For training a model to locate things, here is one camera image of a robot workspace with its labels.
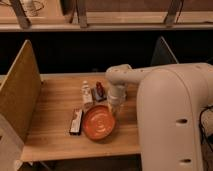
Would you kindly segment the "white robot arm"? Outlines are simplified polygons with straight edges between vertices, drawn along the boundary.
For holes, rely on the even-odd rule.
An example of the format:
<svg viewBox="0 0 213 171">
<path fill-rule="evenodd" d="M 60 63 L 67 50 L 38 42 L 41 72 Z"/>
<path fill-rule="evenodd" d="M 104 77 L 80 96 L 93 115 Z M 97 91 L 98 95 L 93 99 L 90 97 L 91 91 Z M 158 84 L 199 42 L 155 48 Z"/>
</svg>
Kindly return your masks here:
<svg viewBox="0 0 213 171">
<path fill-rule="evenodd" d="M 138 86 L 136 113 L 143 171 L 203 171 L 199 116 L 213 105 L 213 65 L 109 68 L 108 104 L 117 111 L 126 86 Z"/>
</svg>

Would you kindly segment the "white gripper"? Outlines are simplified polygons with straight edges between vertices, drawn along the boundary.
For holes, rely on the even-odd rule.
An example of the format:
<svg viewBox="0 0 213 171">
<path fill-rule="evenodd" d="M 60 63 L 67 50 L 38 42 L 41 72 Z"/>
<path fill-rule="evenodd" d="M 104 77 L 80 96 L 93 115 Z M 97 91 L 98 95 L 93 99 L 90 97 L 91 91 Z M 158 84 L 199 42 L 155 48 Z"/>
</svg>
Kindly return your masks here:
<svg viewBox="0 0 213 171">
<path fill-rule="evenodd" d="M 121 105 L 126 99 L 126 86 L 125 85 L 109 85 L 107 93 L 107 102 L 110 112 L 117 115 L 120 111 Z"/>
</svg>

